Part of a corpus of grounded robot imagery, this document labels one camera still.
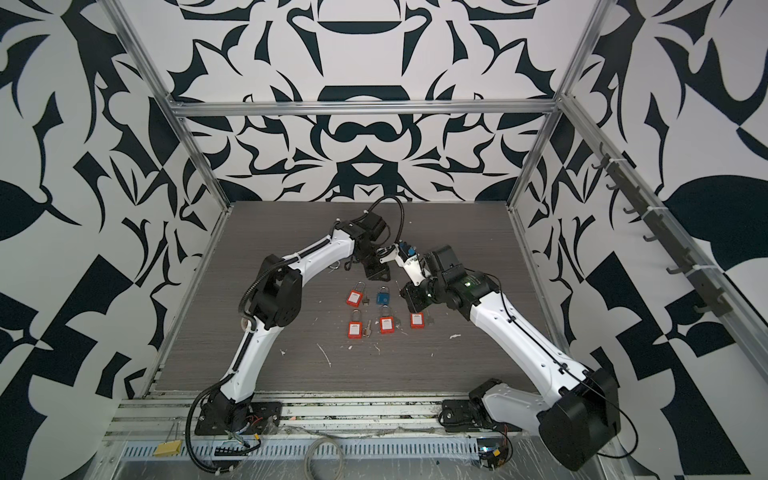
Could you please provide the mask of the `blue padlock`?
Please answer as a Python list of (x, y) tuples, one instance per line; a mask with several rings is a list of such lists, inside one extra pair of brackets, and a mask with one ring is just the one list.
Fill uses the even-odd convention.
[(381, 286), (376, 294), (376, 304), (380, 306), (389, 305), (391, 301), (390, 290), (387, 286)]

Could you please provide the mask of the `red padlock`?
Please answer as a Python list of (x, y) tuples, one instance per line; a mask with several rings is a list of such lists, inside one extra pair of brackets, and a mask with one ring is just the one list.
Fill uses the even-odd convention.
[(363, 333), (362, 312), (359, 309), (353, 309), (347, 327), (347, 337), (349, 339), (361, 339)]
[(412, 329), (423, 329), (425, 327), (425, 317), (422, 312), (410, 314), (410, 327)]
[(381, 334), (390, 334), (395, 332), (395, 321), (392, 309), (389, 305), (380, 306), (379, 330)]
[(345, 303), (353, 308), (358, 308), (366, 298), (365, 291), (366, 283), (363, 281), (357, 282), (349, 291)]

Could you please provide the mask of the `red padlock front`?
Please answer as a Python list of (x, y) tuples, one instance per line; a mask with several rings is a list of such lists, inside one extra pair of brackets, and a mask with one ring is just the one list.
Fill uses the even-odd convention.
[(359, 309), (353, 309), (347, 327), (347, 337), (349, 339), (361, 339), (363, 333), (362, 312)]

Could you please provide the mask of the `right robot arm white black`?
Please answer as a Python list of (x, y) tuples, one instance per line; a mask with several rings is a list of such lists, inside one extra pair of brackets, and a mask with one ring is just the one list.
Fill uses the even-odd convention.
[(486, 382), (473, 393), (483, 417), (538, 435), (571, 471), (603, 456), (603, 447), (619, 435), (627, 417), (611, 373), (592, 370), (556, 347), (513, 306), (497, 276), (465, 267), (450, 246), (420, 253), (400, 242), (388, 258), (409, 279), (400, 295), (410, 312), (431, 305), (459, 312), (493, 339), (536, 388), (535, 395), (522, 398), (503, 382)]

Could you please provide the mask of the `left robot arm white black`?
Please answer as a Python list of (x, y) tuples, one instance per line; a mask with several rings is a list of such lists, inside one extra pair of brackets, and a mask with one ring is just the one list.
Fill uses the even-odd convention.
[(197, 410), (242, 446), (241, 455), (261, 447), (260, 441), (251, 444), (242, 434), (251, 425), (249, 408), (259, 373), (277, 336), (298, 316), (303, 287), (323, 270), (344, 260), (361, 264), (369, 280), (390, 279), (389, 267), (380, 262), (384, 242), (379, 239), (388, 226), (375, 213), (387, 198), (375, 200), (356, 218), (334, 221), (328, 233), (297, 252), (264, 259), (256, 279), (238, 304), (238, 315), (245, 324), (244, 335), (226, 374), (203, 389), (188, 410), (184, 446), (200, 471), (222, 475), (234, 468), (215, 461), (205, 462), (195, 453), (192, 421)]

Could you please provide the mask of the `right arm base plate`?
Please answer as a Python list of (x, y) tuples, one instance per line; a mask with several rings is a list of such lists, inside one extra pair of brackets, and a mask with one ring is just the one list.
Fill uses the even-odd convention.
[(530, 413), (513, 410), (494, 419), (481, 402), (475, 400), (445, 399), (437, 415), (439, 425), (448, 433), (462, 432), (521, 432), (532, 420)]

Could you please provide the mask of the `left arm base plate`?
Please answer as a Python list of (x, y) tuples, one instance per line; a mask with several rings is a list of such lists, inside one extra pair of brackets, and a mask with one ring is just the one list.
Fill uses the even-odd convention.
[(197, 436), (226, 433), (240, 435), (267, 434), (280, 425), (281, 402), (251, 402), (247, 406), (230, 407), (206, 402), (194, 422)]

